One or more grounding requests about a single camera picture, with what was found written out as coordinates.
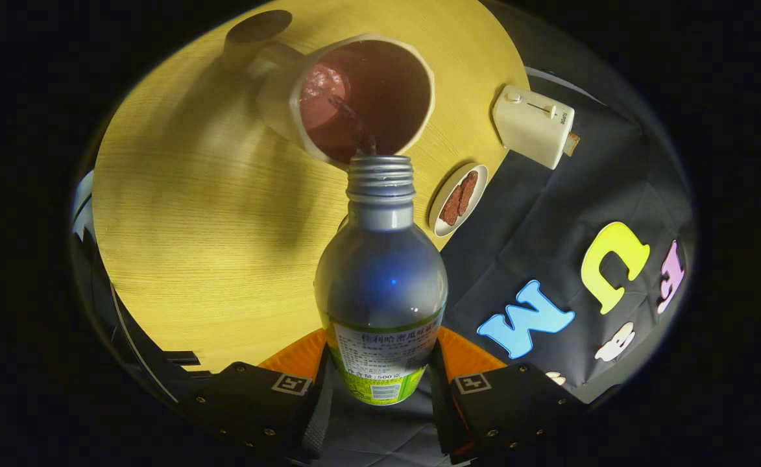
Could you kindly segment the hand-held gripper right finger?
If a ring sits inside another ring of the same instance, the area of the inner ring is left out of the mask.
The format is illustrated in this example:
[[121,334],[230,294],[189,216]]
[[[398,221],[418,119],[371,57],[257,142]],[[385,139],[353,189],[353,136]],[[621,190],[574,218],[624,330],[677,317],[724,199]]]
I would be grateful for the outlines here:
[[507,366],[448,328],[439,330],[429,377],[441,452],[452,464],[536,446],[582,413],[581,401],[543,370]]

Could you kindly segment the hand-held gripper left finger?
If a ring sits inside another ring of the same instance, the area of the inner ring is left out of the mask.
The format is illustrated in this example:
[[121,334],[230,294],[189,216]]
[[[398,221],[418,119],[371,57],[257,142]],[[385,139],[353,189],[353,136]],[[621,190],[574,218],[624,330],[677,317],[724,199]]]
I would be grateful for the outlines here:
[[190,422],[256,458],[320,458],[333,401],[331,354],[318,329],[258,365],[229,364],[179,400]]

